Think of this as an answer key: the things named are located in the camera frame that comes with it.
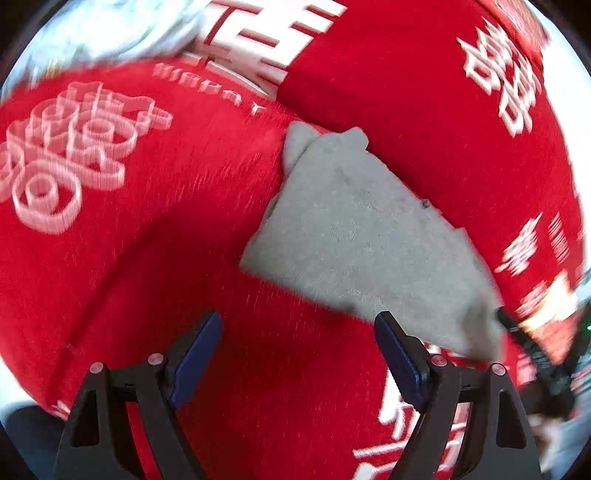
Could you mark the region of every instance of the black plastic bracket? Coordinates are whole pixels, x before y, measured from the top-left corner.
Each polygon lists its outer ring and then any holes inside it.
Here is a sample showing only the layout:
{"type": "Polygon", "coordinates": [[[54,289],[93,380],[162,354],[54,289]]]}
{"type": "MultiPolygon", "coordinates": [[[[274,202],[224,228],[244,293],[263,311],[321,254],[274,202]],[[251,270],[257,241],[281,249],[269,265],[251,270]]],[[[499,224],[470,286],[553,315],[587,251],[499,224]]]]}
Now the black plastic bracket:
{"type": "Polygon", "coordinates": [[[430,355],[390,312],[374,323],[378,346],[403,399],[422,413],[390,480],[430,480],[437,472],[456,407],[470,402],[466,433],[453,472],[463,480],[541,480],[530,424],[506,368],[459,368],[430,355]]]}
{"type": "Polygon", "coordinates": [[[109,370],[97,362],[80,387],[58,450],[55,480],[143,480],[126,403],[136,402],[163,480],[205,480],[174,415],[189,401],[222,333],[220,316],[199,324],[163,355],[109,370]]]}

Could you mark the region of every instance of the gray cloth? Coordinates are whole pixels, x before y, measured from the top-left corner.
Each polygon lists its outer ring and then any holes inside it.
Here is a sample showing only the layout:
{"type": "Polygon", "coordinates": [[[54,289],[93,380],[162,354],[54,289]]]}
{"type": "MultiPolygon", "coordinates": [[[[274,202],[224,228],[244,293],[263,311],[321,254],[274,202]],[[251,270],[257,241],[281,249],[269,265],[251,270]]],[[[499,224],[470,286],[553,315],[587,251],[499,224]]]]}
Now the gray cloth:
{"type": "Polygon", "coordinates": [[[359,128],[290,125],[286,181],[241,267],[361,319],[390,310],[405,331],[486,361],[501,353],[500,305],[465,231],[421,202],[359,128]]]}

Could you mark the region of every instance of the screw head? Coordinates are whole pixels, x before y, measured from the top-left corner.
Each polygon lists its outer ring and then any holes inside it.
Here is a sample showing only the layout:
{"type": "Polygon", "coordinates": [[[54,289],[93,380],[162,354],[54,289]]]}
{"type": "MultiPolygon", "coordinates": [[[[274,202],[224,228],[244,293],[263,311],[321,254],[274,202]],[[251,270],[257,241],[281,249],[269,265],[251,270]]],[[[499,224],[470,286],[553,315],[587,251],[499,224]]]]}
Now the screw head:
{"type": "Polygon", "coordinates": [[[499,375],[499,377],[502,377],[507,372],[505,366],[501,364],[492,364],[491,370],[495,375],[499,375]]]}
{"type": "Polygon", "coordinates": [[[148,357],[148,363],[152,365],[152,367],[157,367],[158,365],[162,365],[164,362],[164,355],[161,353],[152,353],[148,357]]]}
{"type": "Polygon", "coordinates": [[[443,355],[433,355],[431,357],[431,363],[436,367],[445,367],[447,365],[447,358],[443,355]]]}
{"type": "Polygon", "coordinates": [[[90,366],[90,373],[98,374],[103,371],[104,367],[102,362],[95,362],[90,366]]]}

